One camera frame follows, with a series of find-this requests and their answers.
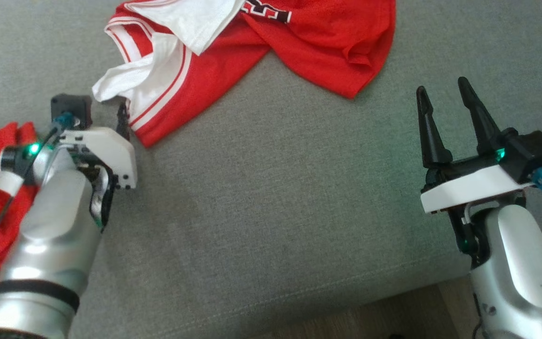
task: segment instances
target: stitching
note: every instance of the stitching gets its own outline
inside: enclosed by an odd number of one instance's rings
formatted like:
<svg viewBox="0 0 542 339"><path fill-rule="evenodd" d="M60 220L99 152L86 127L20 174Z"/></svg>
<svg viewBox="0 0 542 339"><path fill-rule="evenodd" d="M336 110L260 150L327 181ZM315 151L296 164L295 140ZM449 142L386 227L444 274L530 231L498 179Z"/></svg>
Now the stitching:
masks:
<svg viewBox="0 0 542 339"><path fill-rule="evenodd" d="M187 322L187 323L181 324L179 326L175 326L175 327L167 329L167 330L159 331L157 333L154 333L153 335L149 335L147 338L160 338L160 336L163 335L164 333L179 334L179 333L195 330L196 328L201 328L202 326L205 326L206 323L209 323L211 321L219 322L221 320L226 320L226 319L229 319L229 318L238 317L240 315L249 313L250 309L252 309L253 307L256 307L258 305L268 304L268 303L272 303L272 302L275 302L275 301L278 301L278 300L284 300L284 299L290 298L292 296L296 296L294 299L304 298L305 296L309 296L309 295L318 293L318 292L326 290L326 289L328 289L330 287L341 285L343 283L344 283L344 285L346 285L346 283L352 283L353 281L355 281L357 279L361 279L362 277L366 277L368 275L375 275L377 273L393 271L393 270L396 270L396 268L400 268L402 266L415 266L415 264L417 264L419 262L428 261L428 259L434 259L434 258L436 258L436 256L426 256L426 257L424 257L422 259L407 262L406 264L391 266L391 267L383 268L383 269L380 269L380 270L363 272L361 274L352 275L350 277L338 279L337 281L333 281L333 282L329 282L329 283L327 282L327 283L323 283L321 285L317 285L317 286L314 286L314 287L304 288L303 290L291 292L291 293L288 293L288 294L284 294L282 296L277 296L277 297L273 297L273 298L269 298L269 299L265 299L265 300L260 300L260 301L255 302L255 303L250 303L249 305L245 305L245 306L242 306L242 307L236 307L234 309L231 309L230 311L224 311L224 312L221 312L221 313L213 314L213 315L205 317L205 318L195 319L195 320L193 320L191 322Z"/></svg>

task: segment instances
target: black band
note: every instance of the black band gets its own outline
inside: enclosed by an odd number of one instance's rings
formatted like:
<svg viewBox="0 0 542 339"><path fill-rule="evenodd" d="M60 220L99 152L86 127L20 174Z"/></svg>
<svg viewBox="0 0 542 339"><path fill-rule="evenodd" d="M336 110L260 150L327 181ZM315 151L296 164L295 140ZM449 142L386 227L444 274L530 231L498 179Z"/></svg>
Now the black band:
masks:
<svg viewBox="0 0 542 339"><path fill-rule="evenodd" d="M0 282L0 294L7 292L32 292L45 294L67 303L77 313L80 304L80 298L76 292L70 288L63 287L57 283L44 280L6 280Z"/></svg>

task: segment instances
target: gray fabric surface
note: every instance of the gray fabric surface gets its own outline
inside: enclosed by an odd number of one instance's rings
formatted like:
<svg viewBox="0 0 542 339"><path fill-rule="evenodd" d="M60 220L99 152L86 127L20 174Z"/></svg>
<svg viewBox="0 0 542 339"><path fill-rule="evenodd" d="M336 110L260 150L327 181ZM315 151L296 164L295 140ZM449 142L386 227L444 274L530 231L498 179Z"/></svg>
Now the gray fabric surface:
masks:
<svg viewBox="0 0 542 339"><path fill-rule="evenodd" d="M87 94L122 62L117 0L0 0L0 127ZM446 215L427 216L415 88L456 158L475 139L456 79L497 124L542 129L542 1L398 3L389 59L349 101L266 56L150 150L115 195L72 337L239 338L462 275ZM96 104L96 124L115 107ZM542 224L542 194L529 208Z"/></svg>

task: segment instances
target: white stripe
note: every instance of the white stripe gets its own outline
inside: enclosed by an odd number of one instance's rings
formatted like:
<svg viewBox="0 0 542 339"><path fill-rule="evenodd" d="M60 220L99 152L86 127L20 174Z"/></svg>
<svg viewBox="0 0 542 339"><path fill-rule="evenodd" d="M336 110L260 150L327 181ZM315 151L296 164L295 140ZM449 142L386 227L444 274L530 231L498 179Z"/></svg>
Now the white stripe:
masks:
<svg viewBox="0 0 542 339"><path fill-rule="evenodd" d="M152 26L150 26L147 22L145 22L142 19L138 19L137 17L132 17L132 16L114 17L112 18L112 20L110 20L110 22L108 22L108 25L106 25L106 28L113 25L131 25L131 24L139 25L144 31L144 33L148 35L148 37L151 37L152 33L155 32Z"/></svg>
<svg viewBox="0 0 542 339"><path fill-rule="evenodd" d="M177 94L177 92L183 85L183 82L185 82L185 78L187 78L187 72L190 68L191 62L191 54L192 51L189 48L185 47L185 60L183 61L183 69L181 69L181 73L179 74L177 81L175 81L172 88L164 95L164 97L160 99L160 101L154 107L152 107L152 109L147 114L142 116L142 118L140 118L131 127L134 131L142 128L142 126L152 120L152 118L155 117L156 114L160 113L160 110L167 105L167 103L175 96L175 94Z"/></svg>
<svg viewBox="0 0 542 339"><path fill-rule="evenodd" d="M114 34L118 37L120 41L116 41ZM123 54L123 58L125 59L125 62L131 62L133 60L138 60L142 58L142 54L139 52L139 49L137 48L137 45L135 44L135 41L133 38L127 33L125 28L122 25L113 25L108 27L106 30L106 34L108 34L112 39L114 39L114 42L116 42L116 45L118 46L120 53ZM125 47L125 50L127 51L127 54L129 56L128 60L127 57L124 55L125 51L123 51L123 46Z"/></svg>

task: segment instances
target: gray cushion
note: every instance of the gray cushion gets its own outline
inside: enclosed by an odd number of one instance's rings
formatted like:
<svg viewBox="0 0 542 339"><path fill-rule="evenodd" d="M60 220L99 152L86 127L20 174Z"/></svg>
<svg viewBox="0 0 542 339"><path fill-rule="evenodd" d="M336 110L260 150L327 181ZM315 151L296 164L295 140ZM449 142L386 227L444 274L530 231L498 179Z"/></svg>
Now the gray cushion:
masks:
<svg viewBox="0 0 542 339"><path fill-rule="evenodd" d="M0 127L88 94L122 62L118 0L0 0ZM398 3L387 63L349 101L269 54L150 150L117 193L73 337L235 338L464 274L444 214L423 214L415 89L446 145L473 155L457 77L501 128L542 129L542 1ZM116 107L93 106L113 126ZM542 194L529 195L542 224Z"/></svg>

